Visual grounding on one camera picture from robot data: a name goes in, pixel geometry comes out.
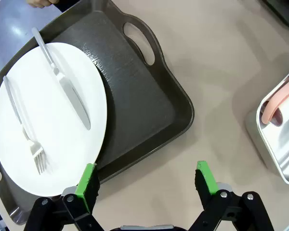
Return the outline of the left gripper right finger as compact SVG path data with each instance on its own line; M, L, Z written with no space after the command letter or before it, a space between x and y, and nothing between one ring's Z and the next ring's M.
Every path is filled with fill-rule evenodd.
M214 231L221 221L232 222L237 231L273 231L273 225L262 202L254 191L236 195L220 189L206 161L198 161L195 187L203 211L190 231Z

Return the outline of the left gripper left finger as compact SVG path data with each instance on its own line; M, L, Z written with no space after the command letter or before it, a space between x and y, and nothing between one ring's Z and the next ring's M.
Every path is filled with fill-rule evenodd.
M96 164L87 164L74 193L56 200L40 197L35 201L24 230L61 231L73 224L79 231L102 231L92 215L99 189Z

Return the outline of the person's right hand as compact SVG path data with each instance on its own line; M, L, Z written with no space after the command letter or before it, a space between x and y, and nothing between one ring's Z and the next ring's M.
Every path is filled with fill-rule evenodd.
M44 8L49 7L51 5L57 4L59 0L26 0L27 4L29 4L33 8Z

